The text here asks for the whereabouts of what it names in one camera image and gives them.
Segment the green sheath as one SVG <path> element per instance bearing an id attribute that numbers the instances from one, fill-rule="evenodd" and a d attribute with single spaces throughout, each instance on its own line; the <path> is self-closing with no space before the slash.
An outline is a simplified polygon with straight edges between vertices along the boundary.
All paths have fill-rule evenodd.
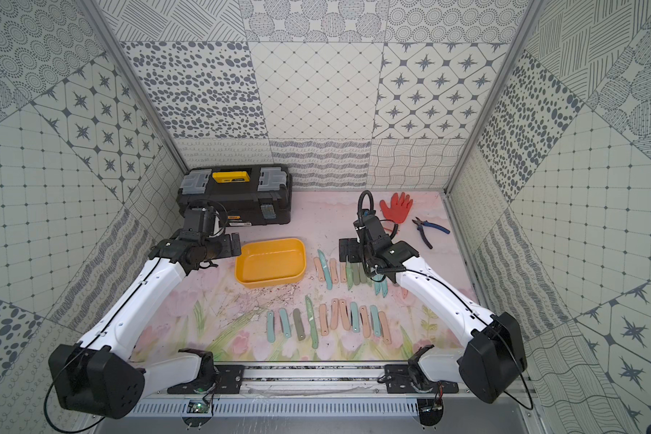
<path id="1" fill-rule="evenodd" d="M 361 278 L 360 278 L 360 272 L 359 272 L 359 265 L 358 264 L 353 264 L 352 265 L 352 271 L 353 271 L 353 282 L 354 286 L 358 286 L 361 284 Z"/>

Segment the pale pink folding knife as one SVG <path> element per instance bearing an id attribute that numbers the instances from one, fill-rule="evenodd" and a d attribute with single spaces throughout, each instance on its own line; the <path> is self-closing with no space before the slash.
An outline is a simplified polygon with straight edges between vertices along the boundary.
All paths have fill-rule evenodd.
<path id="1" fill-rule="evenodd" d="M 334 258 L 331 258 L 329 260 L 328 267 L 329 267 L 331 280 L 332 280 L 333 284 L 334 285 L 338 284 L 339 283 L 339 278 L 338 278 L 338 273 L 337 273 L 338 272 L 337 261 Z"/>
<path id="2" fill-rule="evenodd" d="M 325 271 L 322 262 L 318 256 L 314 258 L 314 264 L 315 264 L 316 274 L 318 275 L 318 281 L 325 283 L 326 282 Z"/>

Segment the green fruit knife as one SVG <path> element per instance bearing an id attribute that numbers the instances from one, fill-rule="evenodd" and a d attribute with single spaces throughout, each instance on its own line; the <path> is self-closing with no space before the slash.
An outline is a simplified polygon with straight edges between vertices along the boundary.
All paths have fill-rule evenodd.
<path id="1" fill-rule="evenodd" d="M 351 290 L 354 287 L 354 273 L 352 269 L 352 264 L 349 262 L 345 264 L 345 276 L 346 276 L 347 288 Z"/>

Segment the long teal knife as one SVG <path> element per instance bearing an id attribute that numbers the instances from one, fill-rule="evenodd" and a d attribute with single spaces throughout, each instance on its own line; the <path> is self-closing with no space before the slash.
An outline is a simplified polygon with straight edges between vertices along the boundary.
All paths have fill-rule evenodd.
<path id="1" fill-rule="evenodd" d="M 323 251 L 318 250 L 318 258 L 319 258 L 319 262 L 320 262 L 320 265 L 321 265 L 321 271 L 322 271 L 322 274 L 323 274 L 324 282 L 327 285 L 327 289 L 332 290 L 333 286 L 334 286 L 334 283 L 333 283 L 333 278 L 332 278 L 330 269 L 328 267 L 327 257 L 325 255 L 325 253 L 323 253 Z"/>

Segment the yellow plastic storage box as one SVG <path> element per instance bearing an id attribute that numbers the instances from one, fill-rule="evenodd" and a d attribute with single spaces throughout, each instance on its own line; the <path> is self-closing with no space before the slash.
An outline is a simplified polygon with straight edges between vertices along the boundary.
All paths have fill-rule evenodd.
<path id="1" fill-rule="evenodd" d="M 247 289 L 298 283 L 307 270 L 305 244 L 297 238 L 252 242 L 242 246 L 235 278 Z"/>

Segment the beige pink knife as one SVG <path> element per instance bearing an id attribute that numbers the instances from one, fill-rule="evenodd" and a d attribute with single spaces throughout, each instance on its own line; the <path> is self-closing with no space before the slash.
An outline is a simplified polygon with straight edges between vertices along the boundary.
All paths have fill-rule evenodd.
<path id="1" fill-rule="evenodd" d="M 328 307 L 326 304 L 321 304 L 318 308 L 318 317 L 321 336 L 329 335 L 329 323 L 328 323 Z"/>

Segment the grey green knife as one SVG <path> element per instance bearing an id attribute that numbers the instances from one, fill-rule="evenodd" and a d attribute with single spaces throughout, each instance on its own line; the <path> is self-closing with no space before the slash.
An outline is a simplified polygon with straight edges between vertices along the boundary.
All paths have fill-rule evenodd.
<path id="1" fill-rule="evenodd" d="M 304 341 L 306 339 L 306 332 L 301 316 L 301 311 L 299 309 L 293 310 L 293 320 L 298 341 Z"/>

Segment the long green knife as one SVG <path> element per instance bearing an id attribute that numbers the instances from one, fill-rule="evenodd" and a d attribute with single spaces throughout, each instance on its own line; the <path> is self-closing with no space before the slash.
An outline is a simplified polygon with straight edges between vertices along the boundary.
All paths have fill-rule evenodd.
<path id="1" fill-rule="evenodd" d="M 316 325 L 314 304 L 309 296 L 305 296 L 305 302 L 307 308 L 307 321 L 309 322 L 311 345 L 313 349 L 318 349 L 318 326 Z"/>

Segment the light teal folding knife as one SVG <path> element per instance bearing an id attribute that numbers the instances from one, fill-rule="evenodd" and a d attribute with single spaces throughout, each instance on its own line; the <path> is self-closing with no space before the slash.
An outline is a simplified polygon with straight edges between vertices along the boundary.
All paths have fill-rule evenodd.
<path id="1" fill-rule="evenodd" d="M 285 307 L 281 307 L 278 310 L 278 316 L 280 317 L 280 328 L 283 336 L 285 336 L 285 338 L 290 338 L 292 336 L 292 333 L 287 309 L 285 309 Z"/>

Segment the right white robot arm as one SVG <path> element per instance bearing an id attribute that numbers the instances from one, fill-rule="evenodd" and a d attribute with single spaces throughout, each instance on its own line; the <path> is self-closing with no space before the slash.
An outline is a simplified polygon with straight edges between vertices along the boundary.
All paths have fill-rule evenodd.
<path id="1" fill-rule="evenodd" d="M 408 376 L 420 392 L 442 393 L 442 383 L 461 382 L 480 401 L 494 403 L 514 381 L 523 382 L 527 368 L 524 339 L 509 313 L 494 314 L 462 294 L 432 269 L 421 253 L 387 233 L 374 211 L 373 194 L 357 201 L 356 236 L 341 240 L 343 252 L 375 284 L 392 282 L 410 291 L 443 320 L 463 347 L 458 371 L 450 372 L 447 354 L 433 345 L 421 347 L 408 361 Z"/>

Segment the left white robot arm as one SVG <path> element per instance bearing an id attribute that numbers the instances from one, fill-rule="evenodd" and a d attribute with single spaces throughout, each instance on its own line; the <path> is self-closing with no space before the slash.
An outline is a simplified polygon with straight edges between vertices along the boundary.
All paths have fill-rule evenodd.
<path id="1" fill-rule="evenodd" d="M 119 420 L 153 393 L 181 386 L 209 395 L 219 388 L 213 353 L 182 348 L 153 365 L 130 362 L 157 309 L 185 278 L 242 253 L 240 237 L 226 231 L 225 208 L 209 201 L 184 211 L 184 225 L 148 253 L 122 297 L 74 345 L 59 345 L 48 360 L 55 394 L 65 410 Z"/>

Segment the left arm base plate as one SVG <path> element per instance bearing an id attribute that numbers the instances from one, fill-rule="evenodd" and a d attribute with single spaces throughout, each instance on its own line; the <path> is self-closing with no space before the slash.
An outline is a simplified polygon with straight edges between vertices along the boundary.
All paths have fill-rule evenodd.
<path id="1" fill-rule="evenodd" d="M 202 368 L 198 377 L 189 383 L 180 383 L 166 390 L 168 394 L 239 394 L 242 387 L 244 365 L 214 365 Z"/>

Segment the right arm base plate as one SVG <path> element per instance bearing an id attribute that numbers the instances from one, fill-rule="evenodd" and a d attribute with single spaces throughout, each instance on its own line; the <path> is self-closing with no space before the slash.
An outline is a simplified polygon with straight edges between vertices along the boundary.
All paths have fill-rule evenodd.
<path id="1" fill-rule="evenodd" d="M 383 374 L 377 383 L 386 387 L 388 394 L 404 393 L 433 393 L 443 390 L 444 393 L 458 393 L 457 383 L 440 381 L 433 382 L 427 379 L 418 368 L 410 365 L 385 365 Z"/>

